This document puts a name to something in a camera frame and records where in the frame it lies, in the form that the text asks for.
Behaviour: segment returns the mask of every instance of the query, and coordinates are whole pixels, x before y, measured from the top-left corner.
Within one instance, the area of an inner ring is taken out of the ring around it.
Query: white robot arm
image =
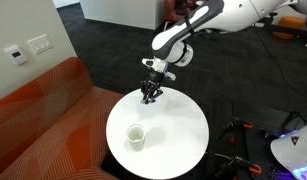
[[[183,40],[202,29],[226,32],[240,31],[262,19],[277,8],[293,5],[307,14],[307,0],[209,0],[204,1],[188,16],[170,29],[158,34],[152,43],[153,59],[143,59],[150,76],[142,81],[142,103],[149,104],[163,92],[160,84],[164,77],[175,80],[168,72],[170,64],[186,66],[193,58],[193,49]]]

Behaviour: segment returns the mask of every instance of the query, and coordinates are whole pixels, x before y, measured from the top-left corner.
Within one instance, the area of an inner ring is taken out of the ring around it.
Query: round white table
[[[209,128],[200,107],[187,95],[166,87],[156,102],[141,104],[135,90],[112,109],[106,137],[116,160],[130,172],[148,179],[170,179],[191,170],[203,157]],[[127,141],[129,126],[146,130],[144,149],[133,151]]]

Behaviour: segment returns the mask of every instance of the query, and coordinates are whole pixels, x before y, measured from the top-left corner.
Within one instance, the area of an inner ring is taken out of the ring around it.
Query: white cup
[[[143,126],[134,124],[127,130],[127,139],[134,151],[141,151],[145,142],[145,130]]]

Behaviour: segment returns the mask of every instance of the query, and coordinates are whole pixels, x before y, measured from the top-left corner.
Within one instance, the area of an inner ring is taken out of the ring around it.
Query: striped upholstery
[[[122,95],[92,86],[82,62],[69,58],[0,100],[0,179],[114,179],[96,168]]]

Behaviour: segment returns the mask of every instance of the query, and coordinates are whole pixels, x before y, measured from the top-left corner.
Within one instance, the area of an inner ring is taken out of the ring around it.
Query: dark carpet
[[[96,86],[123,94],[140,88],[140,81],[148,77],[141,60],[152,58],[150,45],[159,30],[86,21],[79,4],[58,12]],[[187,42],[194,49],[192,62],[171,67],[177,79],[165,80],[163,86],[187,94],[201,107],[210,126],[209,147],[226,151],[214,139],[230,121],[236,100],[307,116],[307,39],[283,41],[249,27]]]

